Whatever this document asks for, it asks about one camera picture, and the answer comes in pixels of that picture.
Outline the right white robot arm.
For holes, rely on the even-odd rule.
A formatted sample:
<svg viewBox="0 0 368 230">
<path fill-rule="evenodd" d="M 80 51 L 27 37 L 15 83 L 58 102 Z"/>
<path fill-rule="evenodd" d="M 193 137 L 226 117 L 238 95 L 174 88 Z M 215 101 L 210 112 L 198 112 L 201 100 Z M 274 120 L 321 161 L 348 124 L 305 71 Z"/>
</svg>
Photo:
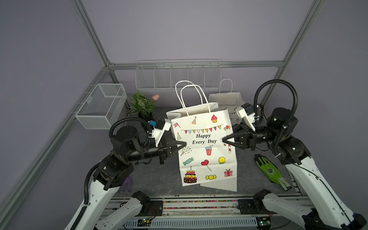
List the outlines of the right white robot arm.
<svg viewBox="0 0 368 230">
<path fill-rule="evenodd" d="M 258 116 L 251 107 L 238 107 L 236 114 L 244 123 L 234 125 L 233 134 L 223 138 L 223 143 L 255 150 L 257 144 L 269 142 L 270 150 L 314 206 L 304 207 L 263 189 L 253 196 L 255 210 L 280 214 L 305 230 L 361 230 L 367 225 L 367 220 L 349 209 L 326 182 L 304 143 L 292 136 L 298 119 L 290 110 L 274 109 L 266 125 L 259 127 L 253 125 Z"/>
</svg>

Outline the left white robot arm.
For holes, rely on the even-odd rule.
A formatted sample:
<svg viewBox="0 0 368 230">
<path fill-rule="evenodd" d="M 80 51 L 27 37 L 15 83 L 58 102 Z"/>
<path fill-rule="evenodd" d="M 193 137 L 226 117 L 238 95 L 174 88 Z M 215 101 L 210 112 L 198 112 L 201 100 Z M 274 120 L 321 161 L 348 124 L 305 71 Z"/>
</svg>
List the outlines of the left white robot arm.
<svg viewBox="0 0 368 230">
<path fill-rule="evenodd" d="M 163 163 L 168 154 L 177 153 L 186 146 L 186 142 L 175 139 L 163 139 L 158 143 L 155 139 L 148 139 L 148 143 L 143 145 L 134 126 L 120 128 L 110 140 L 113 149 L 87 173 L 83 185 L 84 199 L 66 226 L 67 230 L 118 230 L 139 214 L 153 212 L 156 216 L 158 212 L 152 208 L 150 197 L 138 191 L 123 206 L 101 218 L 111 198 L 134 171 L 135 161 L 158 157 Z"/>
</svg>

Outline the white party paper bag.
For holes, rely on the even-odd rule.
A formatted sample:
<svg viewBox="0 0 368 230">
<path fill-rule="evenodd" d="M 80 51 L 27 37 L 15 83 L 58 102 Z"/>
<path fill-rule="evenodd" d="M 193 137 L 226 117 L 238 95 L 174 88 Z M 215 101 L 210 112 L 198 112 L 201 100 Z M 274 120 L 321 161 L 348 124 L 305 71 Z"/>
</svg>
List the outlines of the white party paper bag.
<svg viewBox="0 0 368 230">
<path fill-rule="evenodd" d="M 230 177 L 224 180 L 212 180 L 211 182 L 201 183 L 202 187 L 237 192 L 237 177 Z"/>
</svg>

